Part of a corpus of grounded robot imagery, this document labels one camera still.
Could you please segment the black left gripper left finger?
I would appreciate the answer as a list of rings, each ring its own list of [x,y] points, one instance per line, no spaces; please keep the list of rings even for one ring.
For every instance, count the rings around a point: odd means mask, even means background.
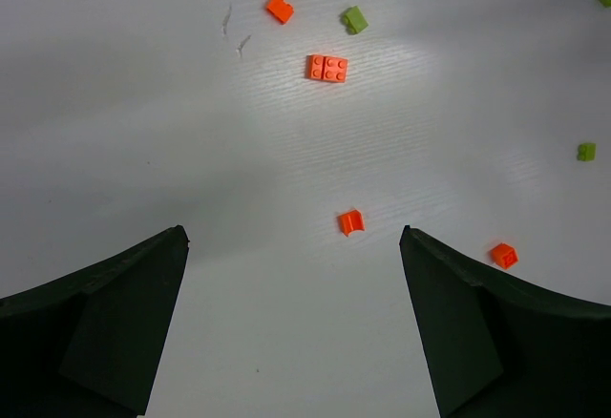
[[[2,416],[144,416],[188,251],[177,225],[2,298]]]

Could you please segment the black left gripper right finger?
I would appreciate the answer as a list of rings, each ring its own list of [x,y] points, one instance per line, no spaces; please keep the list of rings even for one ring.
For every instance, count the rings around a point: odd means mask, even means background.
[[[409,226],[400,250],[441,416],[609,416],[609,306],[498,271]]]

